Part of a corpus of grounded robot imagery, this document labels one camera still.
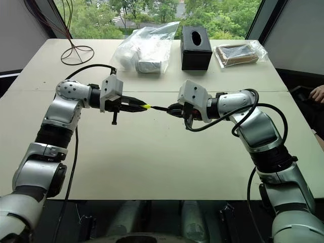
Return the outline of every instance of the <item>human hand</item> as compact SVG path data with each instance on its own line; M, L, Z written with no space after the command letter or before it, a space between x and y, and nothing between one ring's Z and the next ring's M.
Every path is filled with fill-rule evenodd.
M324 85L313 89L309 94L309 99L313 99L315 102L324 104Z

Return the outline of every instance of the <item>road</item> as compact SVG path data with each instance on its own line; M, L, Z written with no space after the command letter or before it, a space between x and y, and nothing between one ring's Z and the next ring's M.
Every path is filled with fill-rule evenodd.
M177 18L182 18L184 13L185 13L185 3L184 3L183 0L180 0L179 4L177 6L176 17ZM123 21L121 20L120 16L117 16L117 17L113 18L113 21L115 23L115 26L124 27ZM140 28L143 28L145 26L156 27L158 25L159 24L150 23L150 22L149 23L148 22L143 22L143 23L140 23ZM134 22L132 22L132 21L126 20L126 27L127 28L136 28L136 24Z

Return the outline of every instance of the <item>tree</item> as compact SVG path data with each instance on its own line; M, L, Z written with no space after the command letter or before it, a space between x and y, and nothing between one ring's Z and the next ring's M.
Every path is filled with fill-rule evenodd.
M62 1L55 0L55 4L64 17ZM68 13L68 6L65 4L66 21ZM87 0L74 0L70 33L74 38L123 38L122 32L112 21L114 17L115 12L106 3L91 4Z
M261 0L185 0L183 25L203 26L210 38L244 39Z
M159 23L167 23L175 20L179 0L153 1L150 5L150 13L153 14Z
M131 15L131 20L135 22L136 27L140 27L141 23L141 11L144 11L146 7L150 5L152 0L111 0L110 5L114 9L118 9L116 11L119 11L121 8L125 11L125 18L127 14Z
M121 21L126 29L126 14L127 14L127 1L126 0L110 0L109 4L111 5L112 9L117 12L120 16Z

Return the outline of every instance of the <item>brown package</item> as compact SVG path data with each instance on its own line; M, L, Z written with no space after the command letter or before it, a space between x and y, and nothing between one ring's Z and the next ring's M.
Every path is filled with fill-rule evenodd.
M221 46L216 47L216 51L224 67L240 63L253 63L259 59L248 45Z

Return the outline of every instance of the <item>white table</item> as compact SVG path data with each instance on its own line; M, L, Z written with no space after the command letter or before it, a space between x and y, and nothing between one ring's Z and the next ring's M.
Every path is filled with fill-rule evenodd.
M28 144L36 137L53 100L56 84L80 68L60 63L59 56L67 47L66 42L48 40L0 99L0 195L11 192L12 175ZM87 63L93 64L107 63L113 47L120 41L76 42L96 50L94 59ZM211 42L213 46L240 40ZM124 95L152 105L168 106L176 102L178 89L188 77L210 92L257 89L260 102L271 103L285 113L289 123L286 146L292 155L299 158L299 167L314 196L323 197L324 154L272 64L242 65L222 72L213 56L204 76L199 76L199 72L188 74L181 71L178 44L175 41L170 67L163 76L154 78L148 75L152 77L149 79L138 75L131 80L129 74L117 73L125 81L124 90L127 92ZM211 79L210 72L219 78ZM80 73L76 80L84 84L101 84L108 73L105 68L94 68ZM172 76L176 78L170 81L167 77ZM280 117L271 110L265 110L282 133ZM203 132L192 133L185 130L181 119L156 110L121 112L117 126L112 126L111 121L111 113L102 114L98 109L82 111L78 124L78 160L70 199L246 199L253 163L241 141L231 135L231 122L224 121ZM68 149L65 161L67 177L57 199L62 199L66 192L73 162L74 137ZM260 198L259 183L255 177L252 199Z

